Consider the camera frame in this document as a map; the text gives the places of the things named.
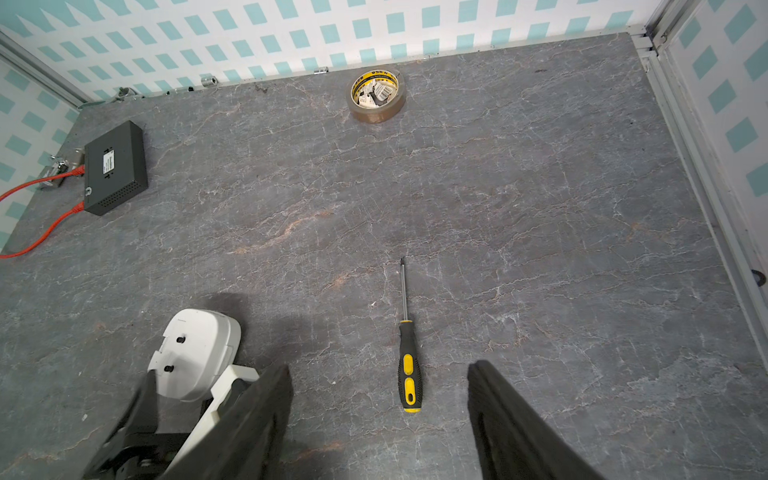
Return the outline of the white alarm clock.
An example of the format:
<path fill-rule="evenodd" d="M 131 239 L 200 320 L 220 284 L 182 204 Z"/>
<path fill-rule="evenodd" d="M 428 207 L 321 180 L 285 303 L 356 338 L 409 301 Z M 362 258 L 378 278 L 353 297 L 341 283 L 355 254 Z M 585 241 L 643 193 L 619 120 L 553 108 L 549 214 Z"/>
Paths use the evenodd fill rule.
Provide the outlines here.
<path fill-rule="evenodd" d="M 208 398 L 233 363 L 241 335 L 237 320 L 220 312 L 187 308 L 176 313 L 148 366 L 156 373 L 157 393 L 182 402 Z"/>

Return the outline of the black yellow screwdriver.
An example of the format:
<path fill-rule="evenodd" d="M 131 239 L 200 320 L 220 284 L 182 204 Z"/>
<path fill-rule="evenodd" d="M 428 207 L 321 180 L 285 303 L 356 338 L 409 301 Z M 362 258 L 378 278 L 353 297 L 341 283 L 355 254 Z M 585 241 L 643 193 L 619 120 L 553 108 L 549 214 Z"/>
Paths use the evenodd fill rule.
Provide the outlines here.
<path fill-rule="evenodd" d="M 403 410 L 418 413 L 423 401 L 423 381 L 418 360 L 414 322 L 409 317 L 405 258 L 400 260 L 402 319 L 399 322 L 398 391 Z"/>

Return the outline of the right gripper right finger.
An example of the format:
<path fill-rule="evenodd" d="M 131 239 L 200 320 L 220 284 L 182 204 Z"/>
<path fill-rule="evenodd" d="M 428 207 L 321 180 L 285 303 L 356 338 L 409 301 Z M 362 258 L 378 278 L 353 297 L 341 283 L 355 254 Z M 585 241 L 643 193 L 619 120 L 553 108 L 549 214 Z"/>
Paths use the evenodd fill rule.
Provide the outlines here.
<path fill-rule="evenodd" d="M 468 411 L 485 479 L 600 479 L 487 360 L 469 365 Z"/>

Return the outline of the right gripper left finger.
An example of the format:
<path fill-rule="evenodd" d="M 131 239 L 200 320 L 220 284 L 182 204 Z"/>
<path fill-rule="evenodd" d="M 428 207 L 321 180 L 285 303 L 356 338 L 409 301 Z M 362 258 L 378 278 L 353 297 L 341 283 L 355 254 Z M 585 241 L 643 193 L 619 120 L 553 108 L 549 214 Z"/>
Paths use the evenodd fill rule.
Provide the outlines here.
<path fill-rule="evenodd" d="M 281 479 L 283 438 L 293 399 L 289 367 L 259 373 L 230 365 L 213 401 L 163 479 Z"/>

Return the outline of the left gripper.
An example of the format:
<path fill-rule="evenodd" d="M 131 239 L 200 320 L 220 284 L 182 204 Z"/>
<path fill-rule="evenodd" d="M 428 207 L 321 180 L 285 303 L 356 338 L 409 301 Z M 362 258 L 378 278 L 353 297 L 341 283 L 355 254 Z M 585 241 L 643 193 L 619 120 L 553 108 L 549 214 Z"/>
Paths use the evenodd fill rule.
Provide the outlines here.
<path fill-rule="evenodd" d="M 256 369 L 226 367 L 190 433 L 159 433 L 157 372 L 150 370 L 129 406 L 85 468 L 85 479 L 156 479 L 178 463 L 221 421 L 257 380 Z"/>

